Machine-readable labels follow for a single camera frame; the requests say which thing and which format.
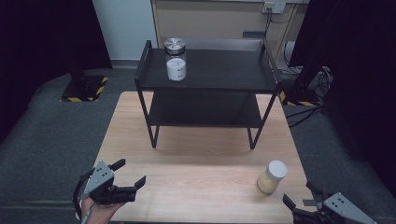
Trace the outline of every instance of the shelf top surface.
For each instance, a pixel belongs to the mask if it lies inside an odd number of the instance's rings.
[[[259,51],[187,49],[186,77],[172,81],[167,76],[163,49],[148,49],[140,75],[142,89],[196,89],[273,92],[276,81]]]

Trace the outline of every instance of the white container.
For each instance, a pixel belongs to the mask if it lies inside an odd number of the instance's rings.
[[[170,38],[164,46],[168,78],[173,81],[183,80],[187,73],[186,42],[180,38]]]
[[[265,169],[265,172],[260,175],[257,180],[257,185],[262,192],[272,194],[287,173],[288,167],[285,163],[282,161],[271,161]]]

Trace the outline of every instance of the yellow and black hazard tape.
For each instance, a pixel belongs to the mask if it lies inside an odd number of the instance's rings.
[[[75,96],[68,96],[68,97],[62,97],[61,102],[93,102],[99,99],[100,94],[102,93],[103,89],[105,88],[105,85],[108,81],[108,77],[103,77],[100,85],[97,87],[96,94],[90,97],[82,96],[82,95],[75,95]]]
[[[319,102],[308,102],[308,101],[291,101],[287,99],[286,93],[281,91],[280,94],[280,101],[283,105],[320,105]]]

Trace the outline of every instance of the jar lid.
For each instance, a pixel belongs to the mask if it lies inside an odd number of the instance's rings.
[[[266,173],[272,180],[280,181],[288,173],[288,167],[282,161],[271,161]]]
[[[165,52],[170,55],[180,55],[186,51],[186,42],[180,38],[169,38],[164,45]]]

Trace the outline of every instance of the glass jar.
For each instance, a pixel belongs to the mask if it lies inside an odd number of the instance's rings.
[[[288,173],[288,167],[282,161],[271,161],[265,172],[257,180],[259,189],[266,193],[272,194],[276,190],[279,181]]]
[[[173,81],[183,80],[187,72],[186,42],[180,38],[169,38],[164,46],[168,78]]]

